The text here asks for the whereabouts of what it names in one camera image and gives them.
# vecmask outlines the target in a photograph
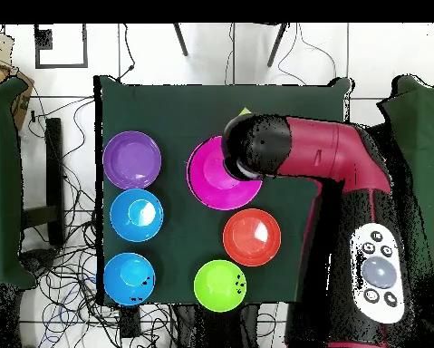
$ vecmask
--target green cloth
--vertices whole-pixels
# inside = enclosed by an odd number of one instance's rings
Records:
[[[422,85],[412,76],[401,76],[395,82],[391,99],[384,101],[382,107],[411,169],[413,191],[434,260],[434,88]],[[424,249],[422,233],[415,234],[413,246]]]
[[[162,167],[147,190],[157,196],[165,214],[162,228],[151,240],[130,243],[121,239],[109,221],[111,203],[121,189],[104,175],[104,263],[121,252],[141,254],[152,263],[157,277],[148,302],[194,304],[193,280],[198,269],[216,258],[231,260],[223,248],[222,234],[237,210],[217,211],[194,198],[186,181],[192,150],[201,141],[221,135],[245,107],[257,113],[343,121],[344,95],[350,87],[348,79],[331,87],[143,86],[123,85],[102,76],[103,147],[122,131],[141,131],[157,142]],[[282,232],[282,244],[273,260],[260,267],[241,266],[247,279],[246,302],[296,299],[305,225],[316,193],[316,186],[307,179],[269,179],[244,207],[267,211]]]
[[[35,281],[18,260],[23,209],[22,167],[11,106],[26,88],[26,83],[14,76],[0,83],[0,283],[22,289],[31,288]]]

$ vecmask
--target purple bowl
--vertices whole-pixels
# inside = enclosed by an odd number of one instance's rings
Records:
[[[128,130],[107,143],[102,162],[112,184],[121,189],[144,189],[159,175],[161,155],[152,138]]]

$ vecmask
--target bowl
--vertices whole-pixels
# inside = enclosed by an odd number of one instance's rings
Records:
[[[223,230],[227,254],[242,266],[268,263],[281,246],[281,229],[275,218],[261,209],[244,209],[233,215]]]
[[[127,189],[111,203],[111,225],[125,240],[149,240],[159,232],[162,223],[163,208],[145,189]]]
[[[192,194],[206,206],[229,210],[241,208],[262,187],[262,180],[240,181],[230,176],[223,165],[221,136],[200,143],[188,160],[187,180]]]
[[[148,135],[127,130],[105,146],[102,163],[112,184],[121,189],[144,189],[159,175],[160,150]]]
[[[194,295],[198,302],[216,313],[235,309],[244,300],[246,290],[244,273],[227,260],[205,263],[194,278]]]
[[[139,305],[152,293],[155,272],[144,256],[118,254],[104,268],[105,293],[119,305]]]

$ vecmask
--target green bowl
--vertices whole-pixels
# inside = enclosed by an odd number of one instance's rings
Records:
[[[224,313],[235,309],[246,296],[246,277],[227,260],[205,263],[194,278],[194,295],[209,311]]]

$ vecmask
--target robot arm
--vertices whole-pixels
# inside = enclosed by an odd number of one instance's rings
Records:
[[[337,122],[248,114],[228,123],[222,146],[225,168],[236,179],[343,183],[323,291],[329,312],[324,338],[330,346],[399,346],[413,319],[410,290],[391,181],[366,132]]]

